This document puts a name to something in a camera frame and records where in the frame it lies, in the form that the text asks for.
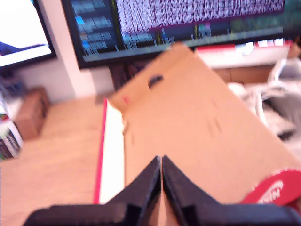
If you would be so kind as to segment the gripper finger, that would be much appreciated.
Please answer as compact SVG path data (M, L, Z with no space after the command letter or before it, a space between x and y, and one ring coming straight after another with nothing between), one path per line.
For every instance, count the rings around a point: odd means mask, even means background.
M198 226L198 207L221 206L194 184L168 157L162 158L163 190L181 226Z
M106 226L145 226L161 193L161 158L156 156L141 173L109 202Z

